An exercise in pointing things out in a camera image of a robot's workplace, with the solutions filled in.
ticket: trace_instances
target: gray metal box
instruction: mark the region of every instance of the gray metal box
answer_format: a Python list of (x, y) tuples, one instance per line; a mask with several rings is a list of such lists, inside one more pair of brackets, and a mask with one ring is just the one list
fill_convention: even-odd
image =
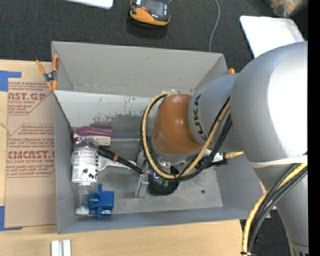
[[(71, 137), (83, 126), (113, 129), (111, 150), (127, 160), (140, 151), (140, 122), (150, 100), (162, 91), (191, 95), (228, 69), (221, 53), (147, 47), (52, 42), (58, 55), (54, 91), (55, 173), (58, 233), (126, 229), (245, 219), (262, 194), (245, 155), (208, 168), (167, 196), (135, 197), (139, 175), (122, 167), (99, 173), (103, 190), (115, 191), (112, 215), (75, 215), (71, 188)], [(152, 109), (148, 130), (157, 105)]]

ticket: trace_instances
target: bottle cap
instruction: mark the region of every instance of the bottle cap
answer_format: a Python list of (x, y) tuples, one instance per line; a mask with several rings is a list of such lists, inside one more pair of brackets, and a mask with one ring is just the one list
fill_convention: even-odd
[(75, 209), (75, 214), (76, 215), (88, 215), (89, 214), (89, 209), (88, 208), (76, 208)]

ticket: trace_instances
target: blue tape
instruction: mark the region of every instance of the blue tape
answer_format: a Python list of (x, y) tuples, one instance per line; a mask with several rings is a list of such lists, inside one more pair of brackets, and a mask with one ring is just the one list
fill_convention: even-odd
[(0, 206), (0, 231), (20, 230), (20, 229), (21, 229), (21, 227), (5, 228), (5, 207)]
[(0, 70), (0, 92), (8, 91), (9, 78), (21, 78), (21, 72)]

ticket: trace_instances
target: bottle label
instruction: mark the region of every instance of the bottle label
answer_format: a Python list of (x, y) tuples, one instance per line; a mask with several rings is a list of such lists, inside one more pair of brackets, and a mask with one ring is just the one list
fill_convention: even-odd
[(98, 152), (94, 148), (78, 147), (72, 154), (72, 182), (97, 182)]

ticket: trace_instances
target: white paper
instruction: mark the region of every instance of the white paper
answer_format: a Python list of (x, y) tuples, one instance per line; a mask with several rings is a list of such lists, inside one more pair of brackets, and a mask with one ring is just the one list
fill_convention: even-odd
[(253, 56), (304, 41), (297, 25), (288, 18), (241, 16), (240, 23)]
[(104, 8), (104, 9), (110, 9), (114, 4), (113, 0), (67, 0), (67, 1), (84, 4), (88, 6)]

